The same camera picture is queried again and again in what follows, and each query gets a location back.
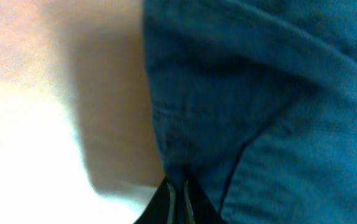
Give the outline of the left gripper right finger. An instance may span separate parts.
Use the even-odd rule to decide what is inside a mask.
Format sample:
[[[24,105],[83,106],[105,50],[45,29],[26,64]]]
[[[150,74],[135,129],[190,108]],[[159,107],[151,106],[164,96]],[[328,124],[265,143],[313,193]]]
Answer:
[[[227,224],[193,176],[185,181],[183,197],[186,224]]]

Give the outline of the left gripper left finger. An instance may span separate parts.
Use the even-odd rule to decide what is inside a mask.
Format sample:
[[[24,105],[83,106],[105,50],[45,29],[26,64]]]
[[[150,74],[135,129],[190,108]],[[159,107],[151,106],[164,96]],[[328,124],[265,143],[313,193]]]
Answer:
[[[174,213],[175,188],[164,178],[134,224],[173,224]]]

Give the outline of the navy blue shorts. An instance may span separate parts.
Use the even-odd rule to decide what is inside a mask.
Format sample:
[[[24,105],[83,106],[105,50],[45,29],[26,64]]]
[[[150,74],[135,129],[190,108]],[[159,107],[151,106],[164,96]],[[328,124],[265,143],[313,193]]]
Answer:
[[[145,0],[173,223],[193,176],[234,224],[357,224],[357,0]]]

